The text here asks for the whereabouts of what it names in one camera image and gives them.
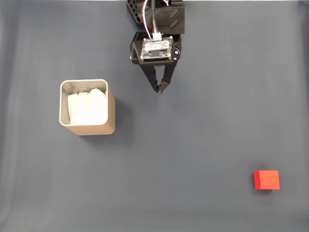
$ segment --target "circuit board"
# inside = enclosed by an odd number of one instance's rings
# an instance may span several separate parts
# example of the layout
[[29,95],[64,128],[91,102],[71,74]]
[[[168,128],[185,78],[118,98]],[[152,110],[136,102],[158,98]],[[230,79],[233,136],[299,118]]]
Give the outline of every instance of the circuit board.
[[171,60],[173,37],[163,38],[161,41],[144,39],[140,59],[146,60]]

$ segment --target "white tissue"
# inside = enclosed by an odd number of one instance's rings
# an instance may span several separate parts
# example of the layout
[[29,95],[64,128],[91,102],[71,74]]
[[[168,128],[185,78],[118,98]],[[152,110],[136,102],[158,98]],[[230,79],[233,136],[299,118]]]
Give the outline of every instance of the white tissue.
[[71,125],[97,125],[107,121],[107,98],[95,88],[90,93],[75,93],[68,96]]

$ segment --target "dark gray surface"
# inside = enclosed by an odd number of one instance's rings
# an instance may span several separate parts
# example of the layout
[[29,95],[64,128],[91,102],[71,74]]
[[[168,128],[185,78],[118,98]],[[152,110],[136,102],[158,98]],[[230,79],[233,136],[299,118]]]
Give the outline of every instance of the dark gray surface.
[[[309,231],[306,21],[297,2],[186,2],[159,95],[129,60],[125,2],[24,4],[1,82],[0,230]],[[116,131],[78,137],[59,87],[96,78]],[[281,190],[254,190],[257,169],[279,170]]]

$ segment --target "red cube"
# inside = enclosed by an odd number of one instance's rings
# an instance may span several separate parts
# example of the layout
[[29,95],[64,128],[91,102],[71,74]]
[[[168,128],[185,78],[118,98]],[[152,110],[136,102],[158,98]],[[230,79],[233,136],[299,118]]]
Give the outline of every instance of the red cube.
[[274,170],[254,171],[255,189],[279,190],[279,172]]

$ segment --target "robotic arm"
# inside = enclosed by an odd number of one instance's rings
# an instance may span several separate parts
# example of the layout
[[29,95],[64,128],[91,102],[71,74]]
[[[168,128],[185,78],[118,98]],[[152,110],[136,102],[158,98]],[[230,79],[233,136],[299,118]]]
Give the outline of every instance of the robotic arm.
[[[127,0],[126,6],[135,23],[145,29],[137,32],[130,44],[132,63],[141,67],[154,91],[162,93],[181,55],[183,0]],[[164,75],[158,85],[155,66],[162,65]]]

